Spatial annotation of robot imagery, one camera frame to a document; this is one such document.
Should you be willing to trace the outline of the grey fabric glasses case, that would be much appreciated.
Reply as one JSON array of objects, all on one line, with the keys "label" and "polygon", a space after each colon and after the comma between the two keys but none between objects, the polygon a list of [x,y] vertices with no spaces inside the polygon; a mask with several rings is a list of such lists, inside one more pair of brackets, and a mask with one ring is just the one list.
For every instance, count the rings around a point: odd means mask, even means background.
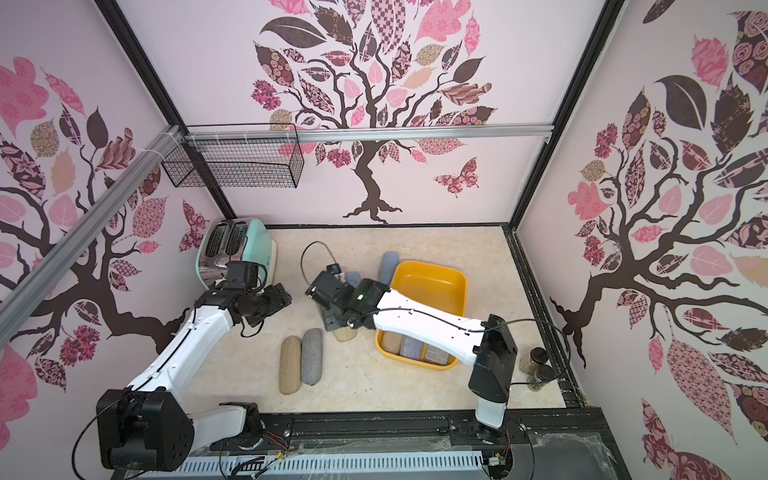
[{"label": "grey fabric glasses case", "polygon": [[323,331],[319,328],[307,330],[302,338],[300,377],[306,385],[316,385],[323,372]]}]

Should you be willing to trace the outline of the tan glasses case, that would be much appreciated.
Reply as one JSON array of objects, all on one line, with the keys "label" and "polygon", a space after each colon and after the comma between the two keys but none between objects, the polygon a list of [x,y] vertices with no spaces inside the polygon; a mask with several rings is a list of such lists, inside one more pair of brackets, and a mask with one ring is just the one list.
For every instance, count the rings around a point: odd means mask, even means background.
[{"label": "tan glasses case", "polygon": [[358,331],[351,327],[342,327],[333,331],[334,338],[339,342],[349,342],[357,336]]},{"label": "tan glasses case", "polygon": [[382,335],[380,346],[385,352],[389,354],[399,355],[402,341],[403,341],[402,334],[385,331]]},{"label": "tan glasses case", "polygon": [[281,394],[291,395],[300,389],[301,359],[301,339],[296,336],[287,337],[280,348],[278,388]]}]

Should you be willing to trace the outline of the lavender glasses case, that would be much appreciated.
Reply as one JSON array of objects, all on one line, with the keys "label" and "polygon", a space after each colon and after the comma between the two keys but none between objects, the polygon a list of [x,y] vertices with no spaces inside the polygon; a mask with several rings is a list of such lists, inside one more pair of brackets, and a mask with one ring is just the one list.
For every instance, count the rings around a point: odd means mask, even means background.
[{"label": "lavender glasses case", "polygon": [[425,344],[415,338],[404,336],[401,340],[399,355],[416,362],[423,361]]}]

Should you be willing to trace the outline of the yellow plastic storage tray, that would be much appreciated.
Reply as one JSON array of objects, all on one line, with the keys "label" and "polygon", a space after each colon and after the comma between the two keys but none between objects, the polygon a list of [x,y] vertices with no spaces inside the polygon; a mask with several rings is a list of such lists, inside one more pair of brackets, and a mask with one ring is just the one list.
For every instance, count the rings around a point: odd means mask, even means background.
[{"label": "yellow plastic storage tray", "polygon": [[[464,316],[466,314],[468,281],[466,276],[459,270],[415,260],[406,260],[398,265],[390,286],[406,297],[429,307],[456,316]],[[426,363],[424,361],[424,354],[422,362],[409,360],[400,355],[389,354],[380,346],[384,332],[378,331],[376,333],[375,345],[379,352],[389,359],[438,371],[451,369],[458,364],[458,360],[451,355],[451,362],[448,365],[437,366]]]}]

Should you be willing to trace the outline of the grey rectangular glasses case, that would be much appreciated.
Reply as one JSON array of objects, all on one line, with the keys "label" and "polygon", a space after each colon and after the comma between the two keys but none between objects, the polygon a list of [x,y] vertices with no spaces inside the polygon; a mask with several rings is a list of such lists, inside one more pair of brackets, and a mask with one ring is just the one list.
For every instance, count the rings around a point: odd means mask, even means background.
[{"label": "grey rectangular glasses case", "polygon": [[424,361],[437,366],[448,365],[451,362],[450,358],[451,356],[447,352],[432,345],[429,345],[424,353]]}]

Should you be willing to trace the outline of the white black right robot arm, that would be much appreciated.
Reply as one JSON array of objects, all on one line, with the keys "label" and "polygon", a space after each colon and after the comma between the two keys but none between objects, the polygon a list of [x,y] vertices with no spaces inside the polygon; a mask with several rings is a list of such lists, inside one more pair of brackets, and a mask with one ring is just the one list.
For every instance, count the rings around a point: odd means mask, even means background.
[{"label": "white black right robot arm", "polygon": [[477,397],[476,421],[488,429],[502,428],[518,353],[503,318],[461,317],[419,303],[384,283],[365,278],[352,286],[328,271],[309,284],[306,296],[352,329],[412,337],[470,366],[468,388]]}]

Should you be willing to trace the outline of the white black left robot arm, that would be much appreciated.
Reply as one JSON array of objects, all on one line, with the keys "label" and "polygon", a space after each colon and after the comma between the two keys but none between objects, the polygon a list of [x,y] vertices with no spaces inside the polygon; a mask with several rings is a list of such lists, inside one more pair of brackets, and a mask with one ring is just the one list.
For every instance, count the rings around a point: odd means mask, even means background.
[{"label": "white black left robot arm", "polygon": [[95,420],[102,465],[174,471],[190,453],[218,441],[259,440],[265,426],[256,404],[225,402],[212,412],[189,415],[182,401],[204,361],[235,325],[259,325],[291,301],[280,284],[261,291],[206,291],[159,357],[127,387],[108,390],[99,399]]}]

